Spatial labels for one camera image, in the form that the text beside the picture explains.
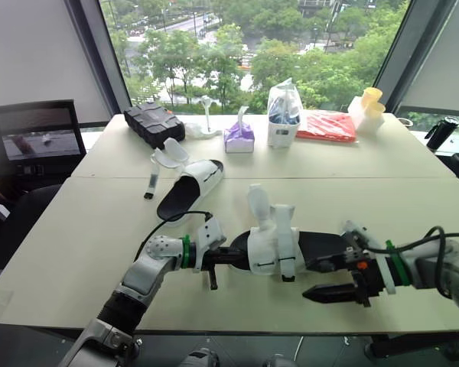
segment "yellow cup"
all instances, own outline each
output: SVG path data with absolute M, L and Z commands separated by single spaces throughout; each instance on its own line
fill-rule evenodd
M 363 108 L 366 108 L 371 102 L 379 101 L 379 98 L 381 98 L 382 95 L 383 91 L 381 89 L 372 88 L 371 86 L 365 88 L 360 104 Z
M 379 102 L 371 102 L 367 105 L 364 115 L 370 119 L 377 119 L 381 117 L 383 112 L 386 110 L 386 107 Z

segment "window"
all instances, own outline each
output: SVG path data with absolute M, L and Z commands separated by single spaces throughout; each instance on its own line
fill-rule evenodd
M 133 104 L 266 113 L 289 77 L 306 108 L 345 110 L 371 86 L 409 0 L 100 0 Z
M 448 115 L 435 113 L 434 110 L 432 110 L 432 112 L 413 112 L 408 109 L 400 108 L 397 116 L 409 119 L 412 122 L 413 125 L 410 127 L 410 130 L 414 132 L 428 132 L 437 122 Z M 454 115 L 454 117 L 459 120 L 459 115 Z M 453 134 L 459 135 L 459 127 Z

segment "green ring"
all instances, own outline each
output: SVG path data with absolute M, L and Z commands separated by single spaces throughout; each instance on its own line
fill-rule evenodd
M 185 237 L 182 238 L 182 243 L 184 244 L 184 254 L 182 258 L 182 268 L 188 268 L 189 267 L 189 244 L 190 244 L 190 236 L 185 235 Z

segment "computer screen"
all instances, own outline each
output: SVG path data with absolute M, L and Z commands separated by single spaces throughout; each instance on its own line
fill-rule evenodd
M 10 161 L 80 154 L 70 110 L 26 109 L 0 113 L 0 132 Z

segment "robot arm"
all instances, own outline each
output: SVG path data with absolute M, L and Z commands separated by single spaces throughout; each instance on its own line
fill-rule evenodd
M 373 252 L 380 248 L 378 242 L 364 227 L 353 222 L 347 222 L 342 237 L 342 249 L 311 261 L 308 268 L 319 272 L 345 268 L 352 274 L 353 283 L 316 285 L 305 291 L 304 297 L 320 303 L 356 301 L 370 307 L 369 297 L 378 296 L 384 289 L 391 294 L 397 286 L 437 287 L 438 239 L 399 254 L 384 255 Z M 450 239 L 446 241 L 440 288 L 459 307 L 459 243 Z
M 114 367 L 124 365 L 135 348 L 133 333 L 161 286 L 164 275 L 180 268 L 195 272 L 217 263 L 217 249 L 226 241 L 216 218 L 197 231 L 197 241 L 186 236 L 159 235 L 146 242 L 97 318 L 90 321 L 59 367 Z M 204 256 L 210 252 L 208 261 Z

